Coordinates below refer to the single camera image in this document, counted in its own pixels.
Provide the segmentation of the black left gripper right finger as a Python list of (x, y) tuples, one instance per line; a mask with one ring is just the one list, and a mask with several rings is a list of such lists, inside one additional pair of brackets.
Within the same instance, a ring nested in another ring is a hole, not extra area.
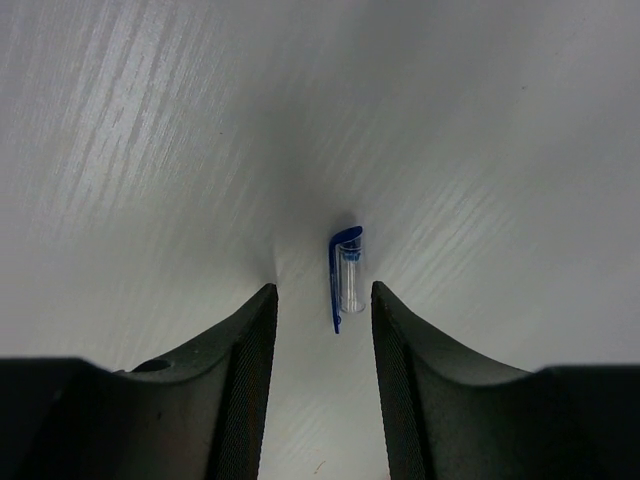
[(372, 334), (394, 479), (635, 479), (639, 369), (527, 372), (413, 313), (384, 283)]

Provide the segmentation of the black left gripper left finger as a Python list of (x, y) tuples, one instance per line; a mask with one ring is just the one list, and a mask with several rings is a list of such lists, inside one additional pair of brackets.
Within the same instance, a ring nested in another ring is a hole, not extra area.
[(130, 371), (80, 358), (1, 363), (5, 479), (254, 479), (278, 295)]

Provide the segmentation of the blue pen cap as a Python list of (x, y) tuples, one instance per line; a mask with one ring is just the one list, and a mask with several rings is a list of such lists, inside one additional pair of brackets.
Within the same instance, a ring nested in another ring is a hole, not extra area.
[(337, 232), (329, 241), (330, 300), (335, 334), (340, 333), (342, 314), (356, 314), (365, 309), (363, 235), (363, 227), (356, 225)]

